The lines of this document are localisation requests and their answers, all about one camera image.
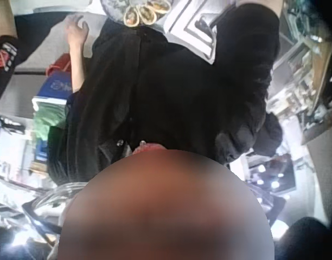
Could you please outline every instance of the black clothing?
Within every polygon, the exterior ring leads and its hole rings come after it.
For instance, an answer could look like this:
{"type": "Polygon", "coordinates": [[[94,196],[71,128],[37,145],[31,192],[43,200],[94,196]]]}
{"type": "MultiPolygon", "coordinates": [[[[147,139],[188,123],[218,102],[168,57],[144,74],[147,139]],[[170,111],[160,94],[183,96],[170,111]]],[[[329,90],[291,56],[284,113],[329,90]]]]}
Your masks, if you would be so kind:
{"type": "Polygon", "coordinates": [[[332,259],[332,220],[327,228],[310,217],[295,222],[275,243],[275,260],[332,259]]]}
{"type": "Polygon", "coordinates": [[[265,122],[253,146],[254,152],[258,155],[273,157],[282,141],[283,130],[278,118],[273,113],[266,114],[265,122]]]}
{"type": "Polygon", "coordinates": [[[221,164],[247,152],[265,120],[279,19],[262,5],[246,4],[217,26],[210,65],[149,28],[107,21],[65,130],[50,130],[53,180],[89,181],[141,140],[221,164]]]}
{"type": "Polygon", "coordinates": [[[0,98],[13,75],[19,59],[19,41],[10,36],[0,37],[0,98]]]}

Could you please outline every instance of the person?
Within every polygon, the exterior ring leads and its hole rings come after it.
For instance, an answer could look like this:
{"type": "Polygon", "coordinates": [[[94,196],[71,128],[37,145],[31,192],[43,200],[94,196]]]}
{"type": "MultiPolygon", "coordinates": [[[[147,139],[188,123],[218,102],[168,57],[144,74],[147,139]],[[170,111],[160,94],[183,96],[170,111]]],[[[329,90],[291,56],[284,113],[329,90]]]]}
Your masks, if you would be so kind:
{"type": "Polygon", "coordinates": [[[66,209],[58,260],[273,259],[256,197],[194,153],[159,149],[119,160],[66,209]]]}
{"type": "Polygon", "coordinates": [[[0,0],[0,99],[16,66],[28,59],[68,12],[14,17],[10,0],[0,0]]]}
{"type": "Polygon", "coordinates": [[[59,185],[89,181],[129,150],[183,150],[221,164],[247,152],[265,121],[282,5],[238,0],[217,24],[213,65],[150,28],[108,19],[87,74],[88,26],[69,17],[75,93],[65,129],[49,131],[51,178],[59,185]]]}

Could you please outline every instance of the light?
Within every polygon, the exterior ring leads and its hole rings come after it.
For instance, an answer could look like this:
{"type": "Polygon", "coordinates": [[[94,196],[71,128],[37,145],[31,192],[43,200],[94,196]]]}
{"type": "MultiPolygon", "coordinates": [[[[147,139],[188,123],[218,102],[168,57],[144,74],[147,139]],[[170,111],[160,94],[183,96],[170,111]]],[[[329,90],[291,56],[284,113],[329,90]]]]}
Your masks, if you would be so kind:
{"type": "Polygon", "coordinates": [[[265,166],[264,165],[259,165],[259,167],[258,167],[258,171],[259,172],[266,172],[266,168],[265,168],[265,166]]]}
{"type": "Polygon", "coordinates": [[[309,36],[313,41],[316,41],[318,43],[322,43],[324,40],[323,38],[319,37],[319,36],[316,36],[316,35],[311,35],[309,36]]]}
{"type": "Polygon", "coordinates": [[[272,233],[273,239],[275,239],[275,240],[281,239],[281,237],[283,237],[283,235],[286,233],[288,228],[289,228],[289,226],[287,224],[285,224],[283,221],[277,219],[271,228],[271,233],[272,233]]]}
{"type": "Polygon", "coordinates": [[[11,246],[25,245],[30,235],[28,231],[21,231],[15,234],[14,240],[11,246]]]}
{"type": "Polygon", "coordinates": [[[279,184],[279,182],[277,182],[277,181],[273,181],[273,182],[271,183],[271,187],[272,187],[273,189],[277,189],[277,188],[280,187],[280,184],[279,184]]]}
{"type": "Polygon", "coordinates": [[[30,226],[30,224],[25,224],[25,225],[23,225],[23,228],[26,230],[30,230],[31,226],[30,226]]]}
{"type": "Polygon", "coordinates": [[[39,222],[38,220],[34,220],[34,223],[35,223],[37,226],[41,226],[41,225],[42,225],[42,223],[39,222]]]}

